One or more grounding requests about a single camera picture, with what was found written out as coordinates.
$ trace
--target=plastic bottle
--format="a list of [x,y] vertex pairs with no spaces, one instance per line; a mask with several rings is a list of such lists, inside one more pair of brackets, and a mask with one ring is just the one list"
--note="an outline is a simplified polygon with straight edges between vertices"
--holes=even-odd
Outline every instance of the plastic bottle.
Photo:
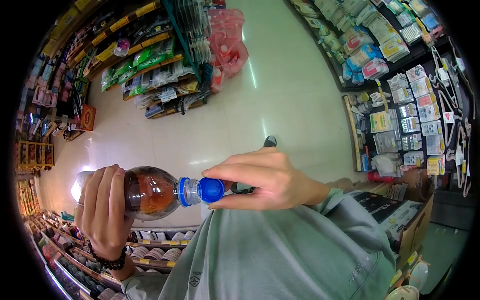
[[[77,175],[75,186],[83,185],[88,174]],[[168,172],[155,167],[136,167],[125,171],[125,215],[143,221],[162,219],[179,206],[188,207],[201,201],[212,203],[220,200],[225,187],[218,179],[200,180],[180,177],[175,179]]]

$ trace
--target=sleeve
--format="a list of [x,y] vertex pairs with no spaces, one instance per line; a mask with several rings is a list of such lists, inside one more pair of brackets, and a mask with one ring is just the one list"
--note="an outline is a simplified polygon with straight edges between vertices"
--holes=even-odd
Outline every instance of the sleeve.
[[332,189],[316,210],[340,228],[365,252],[377,257],[376,266],[359,288],[353,299],[370,299],[372,295],[385,296],[395,270],[395,257],[387,235],[377,221],[353,197],[340,189]]
[[168,275],[150,272],[135,272],[121,282],[121,290],[128,300],[158,299]]

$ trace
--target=shirt logo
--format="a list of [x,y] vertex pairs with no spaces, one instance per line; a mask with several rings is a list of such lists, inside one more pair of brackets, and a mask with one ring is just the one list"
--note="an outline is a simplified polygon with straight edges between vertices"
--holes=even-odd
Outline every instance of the shirt logo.
[[193,287],[196,287],[200,283],[200,278],[193,275],[192,277],[190,277],[190,280],[188,281],[188,283],[190,283]]

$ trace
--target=blue package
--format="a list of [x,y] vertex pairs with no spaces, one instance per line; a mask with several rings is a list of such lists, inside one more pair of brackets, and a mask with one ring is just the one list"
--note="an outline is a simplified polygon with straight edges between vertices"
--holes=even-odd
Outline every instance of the blue package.
[[432,31],[433,29],[440,26],[440,24],[437,22],[437,20],[433,16],[433,13],[427,14],[421,19],[421,21],[425,25],[428,31]]

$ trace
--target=plate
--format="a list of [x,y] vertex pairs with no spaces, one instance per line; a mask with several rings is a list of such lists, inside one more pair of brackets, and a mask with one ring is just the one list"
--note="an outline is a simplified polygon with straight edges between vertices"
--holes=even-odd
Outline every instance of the plate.
[[419,300],[419,298],[420,292],[416,287],[402,286],[394,289],[385,300]]
[[415,277],[418,281],[413,278],[409,278],[408,284],[416,287],[419,291],[421,291],[421,289],[427,282],[428,265],[424,262],[418,262],[415,267],[413,267],[410,276]]

